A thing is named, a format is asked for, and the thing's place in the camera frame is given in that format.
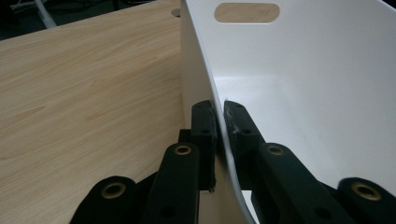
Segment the white plastic bin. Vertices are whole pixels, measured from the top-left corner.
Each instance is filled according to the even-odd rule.
[[[336,188],[357,176],[395,195],[396,10],[377,0],[273,0],[271,23],[221,23],[224,2],[181,3],[186,123],[201,100],[212,99],[220,119],[224,100],[236,101],[319,181]]]

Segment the floor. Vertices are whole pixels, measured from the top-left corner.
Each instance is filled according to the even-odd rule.
[[[146,3],[136,1],[140,0],[122,0],[119,1],[118,5],[120,9],[123,9]],[[88,19],[115,10],[112,0],[49,0],[45,7],[57,25]],[[37,14],[36,7],[14,9],[14,15],[18,23],[0,20],[0,41],[45,29]]]

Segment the wooden table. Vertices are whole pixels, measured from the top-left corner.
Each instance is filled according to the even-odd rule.
[[[155,172],[184,127],[177,0],[0,42],[0,223],[67,223]]]

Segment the wood grain surface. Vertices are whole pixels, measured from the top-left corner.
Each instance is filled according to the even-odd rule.
[[[67,223],[101,179],[158,169],[184,126],[176,7],[0,42],[0,223]]]

